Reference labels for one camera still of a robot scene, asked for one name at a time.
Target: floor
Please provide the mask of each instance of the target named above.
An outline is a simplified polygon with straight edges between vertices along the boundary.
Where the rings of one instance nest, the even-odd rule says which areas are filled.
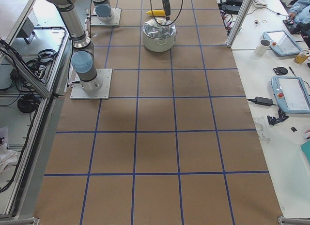
[[[278,224],[216,0],[184,0],[176,45],[164,53],[141,40],[149,0],[110,1],[122,8],[120,27],[92,28],[96,67],[113,69],[110,98],[74,101],[68,91],[40,224]],[[174,18],[181,0],[170,1]]]

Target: yellow corn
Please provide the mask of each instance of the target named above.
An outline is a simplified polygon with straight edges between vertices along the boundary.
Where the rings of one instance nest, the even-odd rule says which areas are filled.
[[[148,11],[148,12],[146,12],[146,14],[149,16],[153,16],[152,11]],[[164,10],[153,10],[153,14],[154,14],[154,16],[158,16],[158,17],[165,17],[166,16]]]

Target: person's hand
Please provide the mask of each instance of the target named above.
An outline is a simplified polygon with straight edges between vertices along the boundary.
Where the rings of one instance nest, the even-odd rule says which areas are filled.
[[[293,12],[290,12],[290,13],[289,13],[289,17],[294,18],[295,16],[296,16],[295,13],[293,13]]]

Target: white cooking pot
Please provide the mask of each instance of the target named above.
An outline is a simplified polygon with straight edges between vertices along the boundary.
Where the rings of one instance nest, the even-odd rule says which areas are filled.
[[[169,24],[164,18],[156,18],[159,24]],[[165,52],[172,48],[176,39],[176,28],[174,24],[161,26],[151,19],[143,24],[144,46],[153,52]]]

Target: robotic arm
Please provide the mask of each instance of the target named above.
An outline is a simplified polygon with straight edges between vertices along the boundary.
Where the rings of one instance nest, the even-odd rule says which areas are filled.
[[[74,8],[77,0],[47,0],[53,3],[60,13],[60,16],[70,33],[73,43],[74,54],[71,57],[71,63],[80,78],[80,84],[83,90],[98,90],[101,88],[103,80],[94,67],[93,50],[94,46],[90,38],[86,35],[83,26],[80,23],[78,14]],[[102,5],[105,0],[93,0],[95,5]],[[162,0],[166,18],[170,16],[169,0]],[[103,14],[107,14],[106,7],[102,7]]]

